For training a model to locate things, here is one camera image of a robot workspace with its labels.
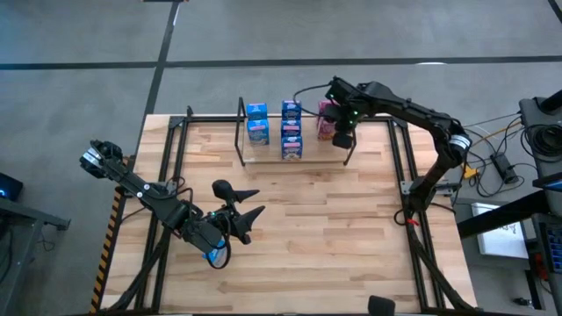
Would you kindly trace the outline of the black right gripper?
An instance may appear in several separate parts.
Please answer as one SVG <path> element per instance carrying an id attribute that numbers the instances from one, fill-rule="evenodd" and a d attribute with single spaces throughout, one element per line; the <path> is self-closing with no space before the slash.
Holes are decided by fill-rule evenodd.
<path id="1" fill-rule="evenodd" d="M 359 83 L 354 86 L 335 76 L 328 88 L 326 97 L 334 102 L 327 109 L 328 119 L 335 123 L 337 132 L 351 132 L 364 117 L 374 117 L 379 113 L 375 100 L 382 84 L 379 82 Z"/>

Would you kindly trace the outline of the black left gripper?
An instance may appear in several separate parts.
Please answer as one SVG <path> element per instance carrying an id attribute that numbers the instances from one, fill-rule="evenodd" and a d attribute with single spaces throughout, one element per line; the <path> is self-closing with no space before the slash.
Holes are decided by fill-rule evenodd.
<path id="1" fill-rule="evenodd" d="M 237 203 L 242 203 L 259 192 L 260 190 L 235 190 L 234 199 Z M 208 213 L 191 211 L 190 215 L 181 221 L 179 233 L 184 241 L 204 254 L 226 248 L 231 232 L 242 244 L 250 244 L 249 232 L 254 221 L 264 210 L 265 206 L 261 205 L 242 215 L 228 208 Z"/>

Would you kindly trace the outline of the magenta Raisin Bran box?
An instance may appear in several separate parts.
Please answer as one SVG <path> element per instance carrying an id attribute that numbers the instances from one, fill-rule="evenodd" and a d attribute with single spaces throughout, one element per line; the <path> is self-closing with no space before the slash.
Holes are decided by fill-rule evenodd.
<path id="1" fill-rule="evenodd" d="M 338 104 L 332 100 L 322 100 L 319 102 L 318 111 L 322 119 L 334 120 L 338 115 Z"/>
<path id="2" fill-rule="evenodd" d="M 335 122 L 330 122 L 326 118 L 317 119 L 317 139 L 332 140 L 335 135 Z"/>

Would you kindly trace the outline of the light blue Rice Krispies box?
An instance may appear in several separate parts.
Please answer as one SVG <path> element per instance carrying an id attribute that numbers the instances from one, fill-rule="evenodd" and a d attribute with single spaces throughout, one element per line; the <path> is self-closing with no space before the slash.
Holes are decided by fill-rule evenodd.
<path id="1" fill-rule="evenodd" d="M 270 127 L 268 119 L 253 119 L 247 122 L 249 142 L 252 146 L 270 144 Z"/>
<path id="2" fill-rule="evenodd" d="M 231 245 L 228 241 L 220 241 L 219 247 L 210 253 L 202 254 L 202 257 L 213 269 L 224 269 L 231 257 Z"/>
<path id="3" fill-rule="evenodd" d="M 266 103 L 246 104 L 246 114 L 248 120 L 262 120 L 268 118 L 268 108 Z"/>

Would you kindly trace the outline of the yellow black hazard tape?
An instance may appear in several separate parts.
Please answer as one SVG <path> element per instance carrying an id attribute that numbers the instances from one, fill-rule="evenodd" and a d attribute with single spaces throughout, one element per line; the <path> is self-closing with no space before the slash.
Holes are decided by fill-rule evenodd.
<path id="1" fill-rule="evenodd" d="M 114 187 L 112 209 L 105 230 L 103 248 L 97 266 L 97 274 L 90 301 L 88 316 L 99 314 L 102 309 L 116 303 L 126 290 L 123 284 L 125 276 L 119 276 L 117 265 L 114 263 L 118 246 L 119 229 L 126 206 L 126 192 L 118 184 Z"/>

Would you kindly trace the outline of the black power adapter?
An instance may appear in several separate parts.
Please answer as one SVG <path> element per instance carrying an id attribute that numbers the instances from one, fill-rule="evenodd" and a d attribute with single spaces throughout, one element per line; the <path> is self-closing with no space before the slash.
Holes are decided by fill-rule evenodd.
<path id="1" fill-rule="evenodd" d="M 503 183 L 512 184 L 518 181 L 518 175 L 506 155 L 503 153 L 491 154 L 490 159 Z"/>

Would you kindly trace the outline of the grey equipment cart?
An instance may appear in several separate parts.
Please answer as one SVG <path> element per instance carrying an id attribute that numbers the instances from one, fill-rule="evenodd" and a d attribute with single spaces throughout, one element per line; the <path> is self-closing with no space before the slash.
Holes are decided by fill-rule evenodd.
<path id="1" fill-rule="evenodd" d="M 523 132 L 520 142 L 537 164 L 538 177 L 562 171 L 562 90 L 549 97 L 519 101 Z"/>

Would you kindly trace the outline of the black metal beam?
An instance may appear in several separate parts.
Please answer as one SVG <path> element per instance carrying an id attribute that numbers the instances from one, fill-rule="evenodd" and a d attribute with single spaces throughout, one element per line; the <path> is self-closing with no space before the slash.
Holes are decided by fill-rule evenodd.
<path id="1" fill-rule="evenodd" d="M 537 238 L 546 224 L 562 226 L 562 192 L 538 190 L 457 224 L 461 239 L 531 219 Z"/>

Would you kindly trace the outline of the white board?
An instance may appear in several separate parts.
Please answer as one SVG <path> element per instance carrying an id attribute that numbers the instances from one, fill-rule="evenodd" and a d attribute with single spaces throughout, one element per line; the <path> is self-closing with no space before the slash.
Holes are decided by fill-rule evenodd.
<path id="1" fill-rule="evenodd" d="M 482 255 L 528 259 L 525 238 L 520 222 L 501 226 L 477 235 Z"/>

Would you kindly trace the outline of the grey metal table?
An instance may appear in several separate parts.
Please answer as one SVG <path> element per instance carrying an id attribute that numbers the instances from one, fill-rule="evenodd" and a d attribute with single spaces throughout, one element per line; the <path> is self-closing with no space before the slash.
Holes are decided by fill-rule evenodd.
<path id="1" fill-rule="evenodd" d="M 0 197 L 0 316 L 17 303 L 44 225 L 67 230 L 70 220 Z"/>

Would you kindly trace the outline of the dark screen blue glow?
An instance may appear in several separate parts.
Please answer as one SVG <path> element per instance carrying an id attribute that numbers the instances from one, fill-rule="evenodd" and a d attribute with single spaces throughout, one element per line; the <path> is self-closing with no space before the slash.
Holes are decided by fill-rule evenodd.
<path id="1" fill-rule="evenodd" d="M 562 192 L 562 171 L 556 174 L 542 176 L 534 180 L 532 185 L 542 190 Z"/>

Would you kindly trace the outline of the black monitor blue light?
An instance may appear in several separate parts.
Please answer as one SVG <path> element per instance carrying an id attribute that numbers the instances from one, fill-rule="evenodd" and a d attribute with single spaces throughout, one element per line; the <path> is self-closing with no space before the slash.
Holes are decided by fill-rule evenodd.
<path id="1" fill-rule="evenodd" d="M 0 198 L 18 201 L 23 188 L 22 182 L 0 172 Z"/>

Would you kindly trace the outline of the black keyboard blue keys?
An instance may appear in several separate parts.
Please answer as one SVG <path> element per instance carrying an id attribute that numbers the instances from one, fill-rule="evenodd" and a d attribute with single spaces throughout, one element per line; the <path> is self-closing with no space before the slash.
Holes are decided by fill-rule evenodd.
<path id="1" fill-rule="evenodd" d="M 562 274 L 562 226 L 541 223 L 539 229 L 549 271 Z"/>

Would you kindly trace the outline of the black aluminium table frame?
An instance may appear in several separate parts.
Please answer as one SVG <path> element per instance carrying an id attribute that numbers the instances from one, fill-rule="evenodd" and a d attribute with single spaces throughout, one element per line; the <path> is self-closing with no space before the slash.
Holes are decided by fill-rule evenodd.
<path id="1" fill-rule="evenodd" d="M 169 245 L 133 305 L 160 313 L 364 313 L 371 295 L 401 312 L 420 301 L 405 230 L 395 223 L 400 181 L 425 173 L 436 155 L 429 133 L 389 119 L 357 130 L 346 163 L 242 165 L 234 148 L 235 115 L 198 115 L 186 137 L 182 175 L 205 211 L 220 207 L 215 180 L 260 190 L 240 206 L 265 210 L 251 243 L 233 241 L 228 266 L 212 269 L 180 239 Z"/>

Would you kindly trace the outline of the red handled tool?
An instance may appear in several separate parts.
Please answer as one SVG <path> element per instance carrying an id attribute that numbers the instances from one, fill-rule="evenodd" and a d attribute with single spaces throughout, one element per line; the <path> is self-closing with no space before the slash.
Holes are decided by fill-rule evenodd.
<path id="1" fill-rule="evenodd" d="M 537 276 L 542 281 L 548 281 L 548 269 L 544 263 L 543 257 L 540 253 L 534 253 L 532 255 L 533 270 L 537 273 Z"/>

